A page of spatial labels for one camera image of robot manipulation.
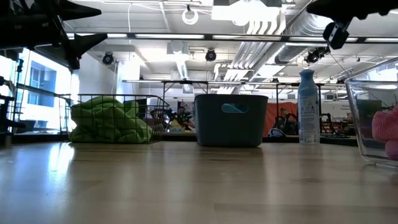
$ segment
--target table surface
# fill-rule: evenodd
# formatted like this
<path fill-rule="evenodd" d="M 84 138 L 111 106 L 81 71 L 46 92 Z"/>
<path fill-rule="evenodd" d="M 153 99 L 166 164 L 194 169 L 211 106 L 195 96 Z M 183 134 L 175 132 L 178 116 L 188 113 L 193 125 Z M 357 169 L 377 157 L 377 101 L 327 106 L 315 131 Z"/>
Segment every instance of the table surface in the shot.
<path fill-rule="evenodd" d="M 396 223 L 358 148 L 46 143 L 0 150 L 0 223 Z"/>

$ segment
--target air freshener bottle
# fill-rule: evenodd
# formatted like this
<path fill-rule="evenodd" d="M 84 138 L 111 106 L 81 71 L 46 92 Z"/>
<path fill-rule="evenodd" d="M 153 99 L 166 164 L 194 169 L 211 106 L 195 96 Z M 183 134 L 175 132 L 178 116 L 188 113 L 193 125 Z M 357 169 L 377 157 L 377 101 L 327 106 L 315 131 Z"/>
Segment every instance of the air freshener bottle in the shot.
<path fill-rule="evenodd" d="M 300 144 L 320 142 L 318 88 L 313 81 L 313 70 L 300 72 L 298 86 L 298 136 Z"/>

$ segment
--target ceiling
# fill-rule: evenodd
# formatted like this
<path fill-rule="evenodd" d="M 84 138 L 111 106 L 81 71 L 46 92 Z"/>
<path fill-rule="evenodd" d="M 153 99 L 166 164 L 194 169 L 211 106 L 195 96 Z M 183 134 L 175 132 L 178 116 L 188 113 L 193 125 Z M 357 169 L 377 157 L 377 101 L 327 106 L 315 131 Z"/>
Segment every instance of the ceiling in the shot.
<path fill-rule="evenodd" d="M 67 32 L 159 32 L 159 33 L 197 33 L 197 34 L 244 34 L 248 26 L 240 27 L 231 21 L 211 20 L 211 7 L 213 0 L 201 1 L 201 6 L 191 6 L 192 9 L 204 10 L 207 14 L 199 13 L 199 20 L 194 25 L 188 25 L 182 21 L 182 10 L 184 5 L 164 4 L 164 15 L 160 4 L 130 5 L 127 4 L 105 4 L 96 0 L 77 0 L 78 4 L 94 7 L 102 10 L 102 15 L 68 21 L 65 27 Z M 286 9 L 286 21 L 289 26 L 290 20 L 300 12 L 308 0 L 295 0 L 295 6 Z M 398 26 L 396 21 L 398 14 L 380 16 L 369 15 L 365 21 L 354 19 L 348 29 L 351 36 L 397 36 Z M 114 56 L 120 60 L 127 60 L 133 49 L 142 57 L 145 63 L 141 66 L 141 75 L 145 78 L 156 79 L 164 77 L 162 74 L 170 74 L 176 70 L 176 63 L 168 61 L 165 57 L 168 40 L 105 40 L 97 48 L 89 53 L 101 59 L 104 52 L 101 49 L 112 51 L 112 47 L 125 46 L 124 50 L 114 52 Z M 224 41 L 187 41 L 190 52 L 190 60 L 186 61 L 189 70 L 203 70 L 213 72 L 217 63 L 231 63 L 238 52 L 240 42 Z M 217 61 L 206 62 L 205 54 L 207 49 L 213 48 L 217 53 Z M 398 54 L 398 45 L 392 44 L 346 44 L 340 50 L 332 50 L 317 64 L 312 64 L 311 69 L 315 71 L 316 82 L 330 81 L 330 77 L 336 77 L 339 73 L 353 73 L 371 67 L 387 58 L 395 57 Z M 303 63 L 304 52 L 285 67 L 280 73 L 274 74 L 279 77 L 280 82 L 298 82 L 299 71 L 307 67 Z"/>

